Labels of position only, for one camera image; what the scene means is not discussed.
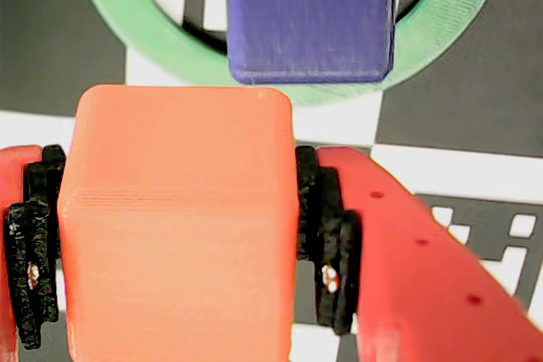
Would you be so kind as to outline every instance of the green ring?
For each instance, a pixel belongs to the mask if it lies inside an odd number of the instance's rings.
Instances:
[[[153,0],[92,0],[128,47],[195,85],[239,86],[227,58],[180,30]],[[384,91],[434,62],[466,30],[486,0],[420,0],[395,33],[395,65],[384,81],[354,85],[281,85],[293,103],[328,103]]]

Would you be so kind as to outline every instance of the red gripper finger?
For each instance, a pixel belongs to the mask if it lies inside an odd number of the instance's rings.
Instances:
[[[541,362],[543,335],[430,210],[363,153],[322,148],[363,225],[364,362]]]
[[[3,219],[11,204],[23,201],[25,166],[41,159],[42,149],[39,146],[0,149],[0,362],[17,360],[15,320],[3,242]]]

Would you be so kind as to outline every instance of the orange cube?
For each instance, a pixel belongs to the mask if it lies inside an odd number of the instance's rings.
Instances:
[[[85,93],[59,196],[75,362],[288,359],[291,110],[267,88]]]

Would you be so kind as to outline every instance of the blue cube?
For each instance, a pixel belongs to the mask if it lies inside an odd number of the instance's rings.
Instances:
[[[395,0],[227,0],[244,84],[377,82],[392,69]]]

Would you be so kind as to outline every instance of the screw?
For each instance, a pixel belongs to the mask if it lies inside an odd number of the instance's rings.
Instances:
[[[40,270],[33,263],[29,263],[26,274],[28,275],[28,287],[31,290],[34,290],[37,286],[37,279],[40,276]]]
[[[339,287],[338,272],[331,265],[324,265],[321,269],[322,272],[322,284],[326,287],[328,292],[334,293]]]

